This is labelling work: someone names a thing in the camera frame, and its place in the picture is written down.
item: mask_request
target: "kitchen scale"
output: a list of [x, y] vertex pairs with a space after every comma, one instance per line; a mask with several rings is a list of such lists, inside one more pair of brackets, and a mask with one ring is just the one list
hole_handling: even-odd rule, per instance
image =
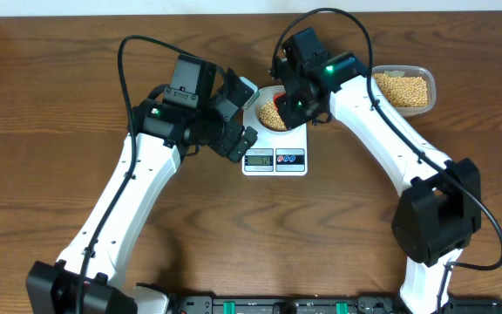
[[273, 131], [259, 121], [259, 113], [284, 86], [260, 89], [260, 96], [243, 112], [243, 126], [257, 131], [257, 141], [241, 160], [245, 175], [305, 175], [307, 173], [307, 126], [290, 131]]

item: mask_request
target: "clear plastic container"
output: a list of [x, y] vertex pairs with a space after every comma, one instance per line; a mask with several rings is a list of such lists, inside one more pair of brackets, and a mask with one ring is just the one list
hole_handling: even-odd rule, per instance
[[383, 73], [392, 77], [421, 77], [427, 84], [427, 106], [423, 107], [394, 107], [403, 117], [411, 117], [422, 113], [427, 113], [435, 105], [437, 90], [435, 89], [435, 79], [427, 69], [414, 65], [379, 65], [373, 67], [373, 74]]

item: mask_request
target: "white wall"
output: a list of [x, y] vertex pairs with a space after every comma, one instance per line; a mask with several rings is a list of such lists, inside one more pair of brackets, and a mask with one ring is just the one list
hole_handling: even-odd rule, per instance
[[0, 0], [0, 17], [502, 10], [502, 0]]

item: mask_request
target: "brown wooden surface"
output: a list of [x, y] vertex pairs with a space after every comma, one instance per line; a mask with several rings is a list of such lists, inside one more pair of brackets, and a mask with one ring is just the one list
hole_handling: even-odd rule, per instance
[[[437, 105], [410, 123], [454, 160], [478, 165], [485, 203], [502, 224], [502, 13], [358, 16], [376, 65], [433, 73]], [[160, 38], [265, 86], [273, 84], [276, 39], [294, 17], [0, 18], [0, 312], [31, 311], [30, 267], [55, 261], [112, 174], [126, 136], [121, 38]], [[328, 47], [365, 58], [351, 23], [324, 15], [307, 24]], [[133, 104], [170, 81], [174, 58], [151, 44], [128, 45]], [[127, 284], [219, 295], [396, 292], [406, 261], [390, 231], [396, 205], [386, 173], [337, 122], [309, 129], [304, 178], [248, 178], [205, 148], [162, 191]], [[493, 263], [498, 255], [483, 222], [461, 260]], [[451, 292], [502, 297], [502, 269], [455, 270]]]

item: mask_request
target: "container of beans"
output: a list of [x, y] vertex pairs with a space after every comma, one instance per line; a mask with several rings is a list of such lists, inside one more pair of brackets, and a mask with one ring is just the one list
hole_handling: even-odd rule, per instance
[[423, 67], [379, 65], [373, 68], [373, 79], [403, 117], [426, 113], [435, 105], [435, 79]]

